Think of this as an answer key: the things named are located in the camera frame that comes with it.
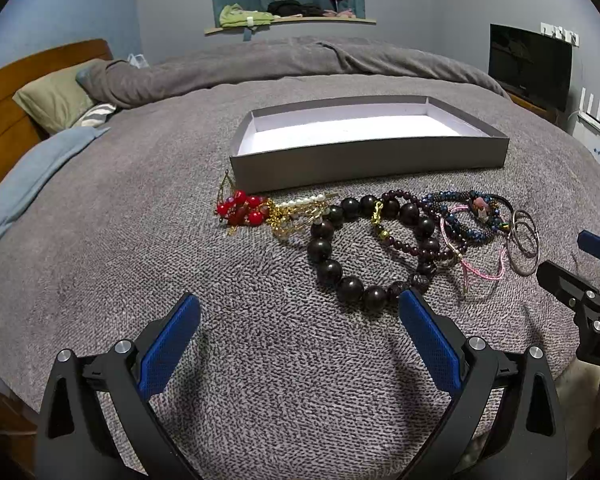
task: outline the open box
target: open box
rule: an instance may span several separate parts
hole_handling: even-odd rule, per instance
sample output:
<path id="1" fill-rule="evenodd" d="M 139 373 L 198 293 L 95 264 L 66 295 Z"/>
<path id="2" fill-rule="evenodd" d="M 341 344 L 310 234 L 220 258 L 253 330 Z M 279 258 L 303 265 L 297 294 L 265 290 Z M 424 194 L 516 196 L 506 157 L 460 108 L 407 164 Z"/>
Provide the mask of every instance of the open box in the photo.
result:
<path id="1" fill-rule="evenodd" d="M 342 97 L 253 110 L 231 143 L 248 193 L 423 171 L 500 168 L 509 138 L 428 96 Z"/>

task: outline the blue blanket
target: blue blanket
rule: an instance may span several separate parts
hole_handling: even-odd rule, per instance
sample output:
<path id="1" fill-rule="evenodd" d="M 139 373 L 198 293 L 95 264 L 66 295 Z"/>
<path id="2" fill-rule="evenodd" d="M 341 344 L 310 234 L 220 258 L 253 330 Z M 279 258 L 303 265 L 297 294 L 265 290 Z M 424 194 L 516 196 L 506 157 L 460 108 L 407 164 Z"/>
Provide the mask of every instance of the blue blanket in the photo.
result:
<path id="1" fill-rule="evenodd" d="M 74 126 L 43 140 L 25 153 L 0 183 L 0 238 L 26 211 L 46 181 L 107 130 Z"/>

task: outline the gray wall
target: gray wall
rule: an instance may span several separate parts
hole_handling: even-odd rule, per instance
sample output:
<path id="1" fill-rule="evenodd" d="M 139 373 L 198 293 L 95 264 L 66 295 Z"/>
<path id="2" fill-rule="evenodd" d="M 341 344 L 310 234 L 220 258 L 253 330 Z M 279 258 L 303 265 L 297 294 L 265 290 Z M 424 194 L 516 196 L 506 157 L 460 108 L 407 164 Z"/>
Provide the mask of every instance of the gray wall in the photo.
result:
<path id="1" fill-rule="evenodd" d="M 431 49 L 432 0 L 365 0 L 366 16 L 377 25 L 285 23 L 256 32 L 252 41 L 288 36 L 357 36 L 376 38 L 421 50 Z M 182 56 L 218 44 L 240 43 L 239 34 L 204 36 L 214 26 L 211 0 L 138 0 L 143 53 L 149 62 Z"/>
<path id="2" fill-rule="evenodd" d="M 490 23 L 539 32 L 544 22 L 573 30 L 580 47 L 573 49 L 571 109 L 580 105 L 582 86 L 600 99 L 600 14 L 590 0 L 434 0 L 433 22 L 435 52 L 485 71 Z"/>
<path id="3" fill-rule="evenodd" d="M 0 67 L 93 38 L 107 40 L 117 57 L 140 52 L 136 0 L 9 0 L 0 13 Z"/>

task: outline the television screen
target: television screen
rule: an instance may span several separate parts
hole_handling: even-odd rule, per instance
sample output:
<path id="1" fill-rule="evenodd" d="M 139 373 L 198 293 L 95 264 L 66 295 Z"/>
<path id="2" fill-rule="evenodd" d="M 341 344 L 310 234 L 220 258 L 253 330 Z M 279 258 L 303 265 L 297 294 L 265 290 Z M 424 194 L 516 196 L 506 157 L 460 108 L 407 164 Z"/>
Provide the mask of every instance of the television screen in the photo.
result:
<path id="1" fill-rule="evenodd" d="M 565 111 L 572 48 L 536 32 L 491 25 L 489 75 L 533 104 Z"/>

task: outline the screw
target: screw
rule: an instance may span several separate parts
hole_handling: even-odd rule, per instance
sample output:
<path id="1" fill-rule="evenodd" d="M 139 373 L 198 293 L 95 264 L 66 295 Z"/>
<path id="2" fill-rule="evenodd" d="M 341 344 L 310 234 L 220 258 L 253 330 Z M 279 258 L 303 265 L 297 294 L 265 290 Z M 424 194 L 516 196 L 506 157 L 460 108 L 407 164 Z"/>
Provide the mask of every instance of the screw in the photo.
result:
<path id="1" fill-rule="evenodd" d="M 123 339 L 122 341 L 118 341 L 115 346 L 116 352 L 119 354 L 126 354 L 131 349 L 131 341 L 127 339 Z"/>
<path id="2" fill-rule="evenodd" d="M 58 352 L 58 361 L 61 363 L 68 361 L 69 357 L 71 357 L 71 350 L 68 350 L 67 348 Z"/>
<path id="3" fill-rule="evenodd" d="M 472 337 L 469 339 L 469 346 L 474 350 L 484 350 L 487 343 L 484 342 L 484 339 L 481 337 Z"/>
<path id="4" fill-rule="evenodd" d="M 542 350 L 539 349 L 537 346 L 532 346 L 529 349 L 529 353 L 531 354 L 531 357 L 533 357 L 534 359 L 539 359 L 542 357 Z"/>

